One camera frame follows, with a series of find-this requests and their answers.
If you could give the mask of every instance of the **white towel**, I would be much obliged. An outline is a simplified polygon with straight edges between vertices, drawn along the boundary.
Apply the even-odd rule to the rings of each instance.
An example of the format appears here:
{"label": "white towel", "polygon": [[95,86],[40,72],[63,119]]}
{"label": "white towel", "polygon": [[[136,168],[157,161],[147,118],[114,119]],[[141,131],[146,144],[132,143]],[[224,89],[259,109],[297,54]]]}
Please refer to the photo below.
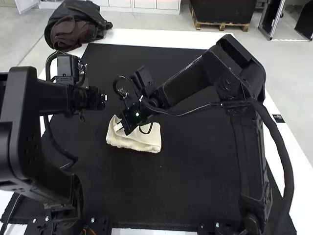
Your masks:
{"label": "white towel", "polygon": [[[142,134],[139,127],[134,129],[128,136],[124,129],[114,130],[121,120],[114,115],[109,123],[107,143],[118,148],[130,148],[137,151],[159,153],[161,151],[160,124],[154,122],[149,134]],[[143,132],[148,132],[150,124],[141,126]]]}

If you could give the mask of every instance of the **black case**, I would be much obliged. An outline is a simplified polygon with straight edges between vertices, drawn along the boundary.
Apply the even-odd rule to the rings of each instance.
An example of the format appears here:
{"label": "black case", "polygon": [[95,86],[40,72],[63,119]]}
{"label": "black case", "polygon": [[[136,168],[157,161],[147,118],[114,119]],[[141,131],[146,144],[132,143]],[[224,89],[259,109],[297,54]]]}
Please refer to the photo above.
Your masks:
{"label": "black case", "polygon": [[190,0],[199,22],[248,24],[257,0]]}

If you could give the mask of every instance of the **wooden pallet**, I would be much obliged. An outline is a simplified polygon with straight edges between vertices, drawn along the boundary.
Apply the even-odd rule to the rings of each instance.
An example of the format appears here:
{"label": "wooden pallet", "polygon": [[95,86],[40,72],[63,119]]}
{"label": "wooden pallet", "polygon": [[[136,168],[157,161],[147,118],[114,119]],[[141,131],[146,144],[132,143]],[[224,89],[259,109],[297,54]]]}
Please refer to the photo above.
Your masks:
{"label": "wooden pallet", "polygon": [[248,24],[248,23],[246,23],[246,24],[245,24],[245,23],[237,23],[237,24],[236,24],[236,23],[218,23],[218,22],[211,23],[211,22],[200,22],[200,21],[197,20],[195,11],[194,11],[194,9],[193,9],[191,3],[189,3],[189,9],[190,9],[191,16],[192,16],[192,19],[193,19],[193,21],[194,21],[196,30],[200,30],[200,26],[201,26],[201,25],[219,25],[220,31],[224,31],[226,25],[227,25],[227,26],[241,26],[243,32],[248,32],[248,30],[249,30],[249,25],[250,25],[250,24]]}

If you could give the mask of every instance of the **cloth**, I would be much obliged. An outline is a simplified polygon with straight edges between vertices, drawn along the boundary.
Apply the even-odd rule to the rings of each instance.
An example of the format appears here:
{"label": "cloth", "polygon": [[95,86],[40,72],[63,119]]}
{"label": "cloth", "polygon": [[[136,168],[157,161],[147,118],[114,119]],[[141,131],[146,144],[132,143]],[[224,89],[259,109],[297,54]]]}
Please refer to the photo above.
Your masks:
{"label": "cloth", "polygon": [[68,52],[104,38],[104,30],[113,27],[100,15],[100,7],[91,1],[65,0],[51,15],[45,28],[45,41],[55,50]]}
{"label": "cloth", "polygon": [[[161,151],[161,131],[160,124],[154,122],[149,134],[142,134],[137,127],[128,136],[125,135],[123,129],[114,129],[121,119],[116,115],[112,117],[109,123],[107,133],[107,143],[118,148],[130,148],[136,151],[159,153]],[[150,124],[141,127],[145,133],[148,132]]]}

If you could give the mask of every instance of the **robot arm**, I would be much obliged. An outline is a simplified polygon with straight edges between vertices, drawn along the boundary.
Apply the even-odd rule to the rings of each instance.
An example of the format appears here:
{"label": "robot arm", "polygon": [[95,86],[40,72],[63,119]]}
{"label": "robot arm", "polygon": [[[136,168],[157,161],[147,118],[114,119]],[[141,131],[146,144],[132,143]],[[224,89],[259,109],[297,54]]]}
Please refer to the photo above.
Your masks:
{"label": "robot arm", "polygon": [[[13,67],[0,75],[0,189],[42,202],[52,223],[64,218],[60,216],[63,212],[79,220],[83,194],[76,175],[60,170],[44,157],[40,116],[71,117],[82,110],[103,110],[106,97],[96,87],[71,83],[78,76],[77,57],[62,55],[59,60],[63,63],[58,66],[56,83],[37,79],[33,67]],[[62,65],[70,69],[64,72]]]}
{"label": "robot arm", "polygon": [[[120,76],[113,86],[115,92],[127,104],[129,93],[124,88],[117,88],[117,82],[122,78],[128,80],[137,96],[137,102],[132,102],[131,106],[126,105],[119,115],[122,119],[119,126],[124,128],[126,135],[137,126],[149,122],[153,115],[181,117],[203,109],[224,108],[233,127],[237,149],[241,180],[239,208],[245,229],[242,232],[249,235],[264,234],[272,205],[272,192],[266,169],[262,130],[262,120],[266,119],[269,123],[271,118],[266,109],[264,108],[264,112],[263,106],[259,106],[265,99],[266,73],[262,65],[231,35],[226,35],[159,87],[155,86],[144,67],[130,78]],[[168,110],[208,86],[215,87],[220,102],[207,104],[183,114]],[[274,132],[278,133],[275,136],[282,140],[276,125],[274,128]],[[277,148],[286,149],[283,142],[277,145]],[[286,211],[289,212],[293,195],[292,168],[287,152],[284,159],[288,165],[284,168],[285,174],[290,176],[287,177],[285,191],[291,198],[284,197],[284,215],[280,220]],[[232,233],[227,226],[221,224],[217,230],[217,234],[222,235],[238,234]]]}

